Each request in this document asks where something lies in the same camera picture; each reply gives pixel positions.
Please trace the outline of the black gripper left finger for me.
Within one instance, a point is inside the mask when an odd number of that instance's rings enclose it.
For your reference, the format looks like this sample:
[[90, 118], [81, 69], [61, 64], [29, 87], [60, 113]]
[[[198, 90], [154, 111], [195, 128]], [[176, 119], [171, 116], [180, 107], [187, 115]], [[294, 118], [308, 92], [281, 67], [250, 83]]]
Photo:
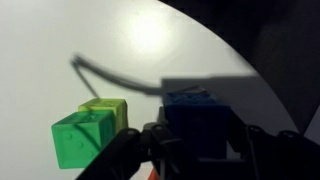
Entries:
[[142, 134], [146, 135], [148, 157], [159, 180], [197, 179], [198, 160], [166, 125], [147, 123], [143, 127]]

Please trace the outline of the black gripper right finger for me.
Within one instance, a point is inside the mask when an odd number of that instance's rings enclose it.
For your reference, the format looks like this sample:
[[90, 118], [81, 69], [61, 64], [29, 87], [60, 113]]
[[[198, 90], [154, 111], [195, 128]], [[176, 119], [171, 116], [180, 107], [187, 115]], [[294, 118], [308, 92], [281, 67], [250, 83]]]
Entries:
[[264, 166], [259, 157], [259, 140], [264, 131], [255, 125], [245, 124], [232, 112], [227, 125], [227, 141], [240, 154], [229, 162], [231, 175], [237, 180], [265, 180]]

